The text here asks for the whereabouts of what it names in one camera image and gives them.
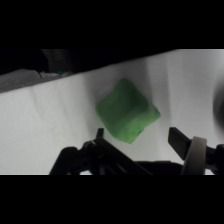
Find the white surface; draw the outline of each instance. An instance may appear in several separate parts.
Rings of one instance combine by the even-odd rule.
[[[124,77],[162,114],[132,145],[106,132],[133,160],[181,162],[167,143],[172,126],[210,146],[223,143],[213,97],[224,80],[224,50],[178,50],[0,94],[0,174],[48,174],[64,147],[93,139],[103,127],[95,104]]]

